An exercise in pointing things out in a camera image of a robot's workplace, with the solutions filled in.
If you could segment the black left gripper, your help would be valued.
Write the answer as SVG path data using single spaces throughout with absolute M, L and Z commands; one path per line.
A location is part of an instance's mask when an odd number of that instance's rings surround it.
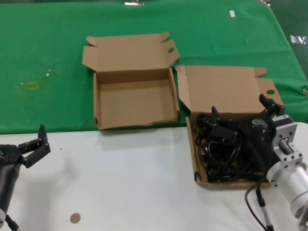
M 40 125 L 38 138 L 22 144 L 0 145 L 0 165 L 23 164 L 26 168 L 32 167 L 39 160 L 51 152 L 44 125 Z

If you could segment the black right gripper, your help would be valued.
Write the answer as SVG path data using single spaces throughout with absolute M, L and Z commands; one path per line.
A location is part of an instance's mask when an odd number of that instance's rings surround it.
M 240 131 L 246 141 L 246 149 L 251 154 L 273 154 L 273 115 L 284 115 L 284 106 L 267 98 L 264 94 L 259 96 L 264 110 L 259 114 L 248 115 L 240 119 Z M 212 132 L 211 138 L 217 142 L 239 142 L 236 125 L 231 119 L 221 118 L 217 109 L 212 106 Z

